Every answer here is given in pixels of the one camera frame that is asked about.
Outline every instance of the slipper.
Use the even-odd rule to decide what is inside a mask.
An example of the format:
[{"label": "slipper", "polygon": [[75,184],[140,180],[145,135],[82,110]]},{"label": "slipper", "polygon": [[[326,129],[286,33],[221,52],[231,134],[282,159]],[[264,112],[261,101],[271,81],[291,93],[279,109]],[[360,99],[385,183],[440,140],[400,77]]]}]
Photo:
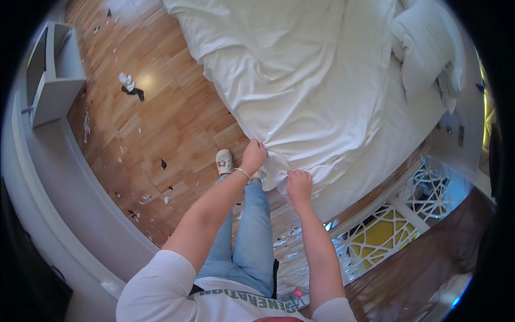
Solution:
[{"label": "slipper", "polygon": [[218,174],[232,173],[232,153],[229,149],[223,149],[216,154],[216,167]]}]

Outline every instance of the white duvet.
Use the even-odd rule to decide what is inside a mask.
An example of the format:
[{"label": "white duvet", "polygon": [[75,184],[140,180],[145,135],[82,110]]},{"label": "white duvet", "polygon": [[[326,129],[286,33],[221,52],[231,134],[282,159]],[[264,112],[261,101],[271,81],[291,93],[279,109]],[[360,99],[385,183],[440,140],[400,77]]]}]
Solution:
[{"label": "white duvet", "polygon": [[341,177],[381,126],[394,0],[164,0],[190,53],[269,158],[263,188],[290,169],[314,196]]}]

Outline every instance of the silver bangle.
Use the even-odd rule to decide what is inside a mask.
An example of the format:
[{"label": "silver bangle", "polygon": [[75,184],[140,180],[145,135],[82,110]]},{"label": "silver bangle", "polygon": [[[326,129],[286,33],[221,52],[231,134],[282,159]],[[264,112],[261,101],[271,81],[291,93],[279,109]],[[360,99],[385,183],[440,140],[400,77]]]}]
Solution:
[{"label": "silver bangle", "polygon": [[248,174],[245,170],[240,169],[240,168],[234,168],[233,170],[238,170],[238,171],[242,172],[242,173],[243,173],[244,175],[246,175],[246,176],[247,176],[247,178],[250,180],[250,176],[249,176],[249,174]]}]

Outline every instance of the jeans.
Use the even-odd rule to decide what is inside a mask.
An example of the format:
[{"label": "jeans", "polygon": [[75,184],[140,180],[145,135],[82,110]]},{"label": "jeans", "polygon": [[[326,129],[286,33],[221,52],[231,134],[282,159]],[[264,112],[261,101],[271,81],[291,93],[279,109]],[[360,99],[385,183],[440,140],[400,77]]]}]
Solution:
[{"label": "jeans", "polygon": [[[221,176],[216,183],[227,176]],[[197,278],[218,277],[232,280],[256,289],[265,297],[271,297],[274,259],[270,204],[260,181],[245,186],[245,211],[239,223],[233,253],[232,218],[231,210],[216,233],[208,258]]]}]

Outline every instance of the yellow panel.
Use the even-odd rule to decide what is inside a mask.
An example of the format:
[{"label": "yellow panel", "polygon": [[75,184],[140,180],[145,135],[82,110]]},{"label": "yellow panel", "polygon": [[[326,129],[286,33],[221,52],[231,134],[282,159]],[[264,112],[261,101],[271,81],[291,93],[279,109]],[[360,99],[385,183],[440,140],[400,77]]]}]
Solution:
[{"label": "yellow panel", "polygon": [[361,252],[361,258],[365,258],[368,254],[373,252],[375,248],[372,247],[363,247],[363,251]]},{"label": "yellow panel", "polygon": [[388,252],[387,250],[384,250],[384,249],[378,249],[376,250],[371,256],[377,256],[377,255],[382,255],[384,253]]},{"label": "yellow panel", "polygon": [[401,247],[399,247],[399,250],[403,249],[407,244],[409,244],[409,242],[410,242],[410,240],[409,240],[409,239],[408,239],[408,240],[406,240],[406,241],[404,242],[404,244],[402,244],[402,245],[401,245]]},{"label": "yellow panel", "polygon": [[393,236],[393,223],[383,220],[377,221],[373,226],[368,228],[365,234],[368,245],[381,246]]},{"label": "yellow panel", "polygon": [[351,245],[351,248],[352,248],[352,250],[354,250],[356,255],[359,256],[359,252],[361,251],[361,247],[359,247],[358,245]]},{"label": "yellow panel", "polygon": [[369,261],[363,261],[363,266],[368,270],[372,267],[372,264]]},{"label": "yellow panel", "polygon": [[372,261],[372,263],[377,264],[380,261],[382,261],[383,258],[384,258],[384,256],[381,256],[381,257],[373,258],[373,259],[371,259],[371,261]]},{"label": "yellow panel", "polygon": [[385,248],[393,248],[393,239],[384,245]]},{"label": "yellow panel", "polygon": [[397,231],[397,230],[401,229],[402,226],[404,226],[405,223],[406,223],[405,221],[397,221],[397,222],[395,222],[395,230]]},{"label": "yellow panel", "polygon": [[359,235],[358,237],[354,238],[353,242],[360,243],[360,244],[364,243],[365,235],[364,234]]},{"label": "yellow panel", "polygon": [[393,219],[393,210],[384,215],[384,219]]},{"label": "yellow panel", "polygon": [[399,239],[401,239],[402,231],[399,231],[397,235],[395,235],[395,244],[399,243]]}]

